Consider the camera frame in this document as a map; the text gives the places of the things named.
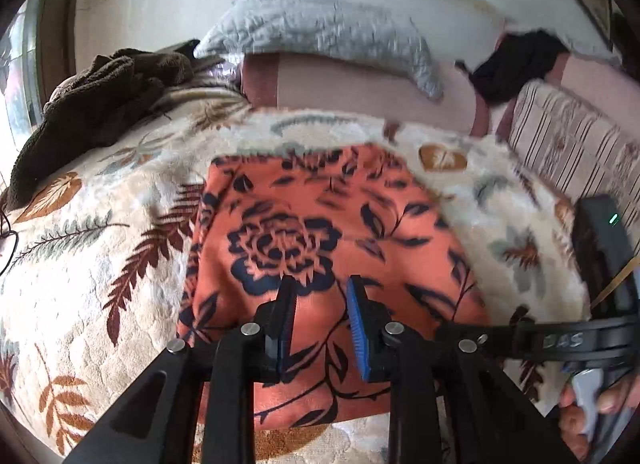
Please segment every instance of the yellow strap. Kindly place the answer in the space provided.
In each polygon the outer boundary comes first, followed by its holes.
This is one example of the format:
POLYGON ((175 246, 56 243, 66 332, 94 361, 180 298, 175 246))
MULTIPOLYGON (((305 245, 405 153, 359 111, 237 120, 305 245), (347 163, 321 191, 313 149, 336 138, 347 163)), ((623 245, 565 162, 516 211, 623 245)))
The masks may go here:
POLYGON ((625 268, 621 270, 614 279, 611 280, 611 283, 607 285, 607 287, 605 287, 604 290, 600 294, 598 294, 598 297, 593 301, 593 303, 591 303, 591 310, 593 310, 593 308, 600 302, 602 302, 609 294, 615 291, 616 288, 618 288, 618 285, 625 281, 625 278, 629 274, 631 274, 638 265, 640 265, 640 256, 631 258, 629 263, 625 265, 625 268))

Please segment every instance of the brown fleece blanket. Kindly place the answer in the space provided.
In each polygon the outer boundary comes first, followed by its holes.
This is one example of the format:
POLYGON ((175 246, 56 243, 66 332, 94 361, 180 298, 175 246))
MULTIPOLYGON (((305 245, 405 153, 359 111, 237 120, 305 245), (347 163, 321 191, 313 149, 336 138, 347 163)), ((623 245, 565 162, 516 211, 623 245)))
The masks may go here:
POLYGON ((11 171, 6 209, 27 205, 38 184, 83 153, 110 146, 144 117, 166 86, 193 77, 186 56, 134 49, 97 56, 60 86, 44 106, 44 121, 29 137, 11 171))

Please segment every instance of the gray pillow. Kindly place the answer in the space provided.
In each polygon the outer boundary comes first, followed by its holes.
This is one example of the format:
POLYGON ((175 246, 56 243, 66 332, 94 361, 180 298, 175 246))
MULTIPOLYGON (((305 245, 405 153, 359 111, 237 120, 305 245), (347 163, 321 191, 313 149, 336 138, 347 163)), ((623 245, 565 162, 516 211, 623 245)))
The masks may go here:
POLYGON ((427 97, 442 87, 427 42, 408 17, 342 0, 236 0, 194 55, 319 54, 413 79, 427 97))

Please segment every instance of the silver screw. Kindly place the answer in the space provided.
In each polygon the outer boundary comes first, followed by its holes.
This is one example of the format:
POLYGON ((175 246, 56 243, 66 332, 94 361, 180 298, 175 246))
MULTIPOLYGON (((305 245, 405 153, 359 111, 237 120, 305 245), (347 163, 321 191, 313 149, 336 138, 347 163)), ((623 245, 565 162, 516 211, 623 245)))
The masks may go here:
POLYGON ((390 321, 385 325, 385 330, 392 336, 398 336, 404 332, 404 325, 398 321, 390 321))
POLYGON ((184 339, 174 338, 166 344, 166 349, 172 354, 177 354, 185 346, 184 339))
POLYGON ((260 325, 258 323, 245 323, 240 327, 240 332, 245 336, 254 336, 260 332, 260 325))
POLYGON ((478 345, 476 345, 474 341, 471 341, 471 339, 460 339, 458 348, 465 352, 465 354, 473 354, 478 350, 478 345))

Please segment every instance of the floral blanket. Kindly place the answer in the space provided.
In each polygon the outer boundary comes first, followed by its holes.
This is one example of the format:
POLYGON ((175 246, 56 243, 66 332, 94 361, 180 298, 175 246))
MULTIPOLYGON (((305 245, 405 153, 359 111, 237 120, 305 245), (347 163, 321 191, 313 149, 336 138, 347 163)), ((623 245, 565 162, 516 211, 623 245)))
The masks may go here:
MULTIPOLYGON (((175 335, 194 218, 210 162, 221 155, 379 144, 441 203, 494 322, 583 316, 571 209, 492 137, 252 108, 223 88, 176 91, 161 102, 153 121, 66 166, 9 215, 18 244, 0 279, 0 397, 55 452, 67 454, 175 335)), ((2 260, 12 247, 0 245, 2 260)), ((507 371, 543 411, 564 380, 552 365, 511 362, 507 371)), ((258 456, 382 462, 384 418, 260 432, 258 456)))

